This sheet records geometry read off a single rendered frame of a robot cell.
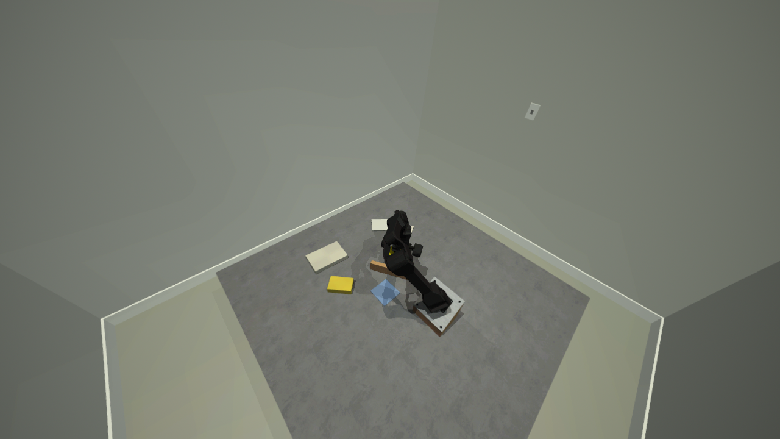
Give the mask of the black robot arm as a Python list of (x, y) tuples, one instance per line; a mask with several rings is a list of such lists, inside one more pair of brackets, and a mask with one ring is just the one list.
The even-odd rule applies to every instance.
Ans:
[[(422, 293), (422, 302), (427, 309), (433, 313), (437, 311), (446, 311), (451, 306), (452, 300), (447, 293), (437, 285), (435, 281), (431, 283), (418, 271), (413, 265), (413, 256), (409, 246), (402, 240), (410, 239), (411, 226), (408, 224), (406, 212), (395, 211), (394, 216), (387, 219), (387, 231), (383, 237), (385, 243), (383, 248), (383, 258), (386, 267), (395, 275), (406, 277), (413, 286), (417, 287)], [(400, 241), (404, 248), (398, 252), (389, 255), (391, 245)]]

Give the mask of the wooden plank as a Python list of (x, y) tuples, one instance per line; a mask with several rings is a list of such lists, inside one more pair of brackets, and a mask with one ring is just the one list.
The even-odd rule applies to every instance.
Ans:
[(384, 264), (383, 262), (371, 261), (370, 269), (372, 269), (373, 271), (386, 273), (386, 274), (391, 275), (393, 277), (400, 277), (402, 279), (408, 280), (406, 277), (401, 277), (401, 276), (395, 275), (395, 273), (392, 273), (392, 271), (389, 271), (388, 268), (386, 267), (386, 264)]

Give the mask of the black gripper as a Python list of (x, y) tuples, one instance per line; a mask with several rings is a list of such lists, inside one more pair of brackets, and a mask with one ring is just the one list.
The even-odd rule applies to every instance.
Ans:
[[(415, 243), (414, 246), (411, 246), (412, 244), (409, 243), (409, 240), (410, 240), (410, 238), (408, 238), (407, 240), (402, 240), (401, 239), (402, 242), (406, 243), (409, 246), (410, 252), (413, 251), (413, 253), (412, 253), (413, 256), (420, 257), (421, 253), (422, 253), (423, 246), (421, 244), (417, 244), (417, 243)], [(381, 242), (381, 247), (384, 247), (384, 245), (385, 245), (385, 243), (382, 241)], [(404, 248), (403, 244), (400, 241), (392, 244), (392, 251), (393, 252), (398, 252), (400, 250), (400, 248)]]

